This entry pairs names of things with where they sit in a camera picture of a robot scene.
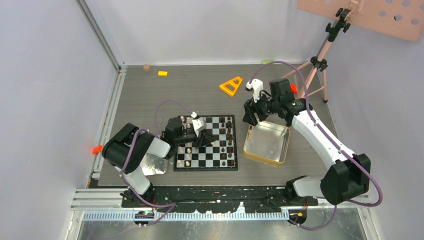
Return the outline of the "dark chess piece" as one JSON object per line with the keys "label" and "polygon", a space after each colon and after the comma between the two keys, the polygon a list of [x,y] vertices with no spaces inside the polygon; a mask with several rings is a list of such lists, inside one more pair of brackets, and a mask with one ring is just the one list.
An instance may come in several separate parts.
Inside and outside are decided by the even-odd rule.
{"label": "dark chess piece", "polygon": [[227,129],[227,134],[226,134],[226,139],[227,139],[227,140],[230,140],[230,139],[231,139],[231,137],[232,137],[231,132],[232,132],[231,128],[228,128],[228,129]]}

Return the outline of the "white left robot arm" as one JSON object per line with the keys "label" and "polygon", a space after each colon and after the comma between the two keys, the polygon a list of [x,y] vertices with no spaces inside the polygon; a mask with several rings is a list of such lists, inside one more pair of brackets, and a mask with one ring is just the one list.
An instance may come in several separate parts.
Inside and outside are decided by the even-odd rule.
{"label": "white left robot arm", "polygon": [[179,117],[168,120],[160,136],[127,123],[103,147],[101,155],[123,178],[134,192],[134,200],[141,207],[153,202],[149,190],[151,182],[143,173],[141,163],[148,157],[168,160],[177,153],[180,145],[192,144],[196,149],[218,140],[206,129],[204,117],[195,116],[191,122],[183,123]]}

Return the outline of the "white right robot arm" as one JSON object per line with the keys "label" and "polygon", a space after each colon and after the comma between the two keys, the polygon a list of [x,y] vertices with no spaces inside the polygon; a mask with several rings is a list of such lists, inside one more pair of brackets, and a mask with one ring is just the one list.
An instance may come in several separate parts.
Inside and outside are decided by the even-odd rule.
{"label": "white right robot arm", "polygon": [[285,198],[299,205],[305,197],[326,199],[332,205],[349,201],[368,192],[371,161],[342,144],[322,123],[305,98],[295,98],[293,85],[286,78],[269,82],[253,79],[245,89],[252,93],[243,107],[243,122],[255,127],[270,115],[277,115],[298,131],[318,153],[327,168],[322,178],[300,176],[286,182]]}

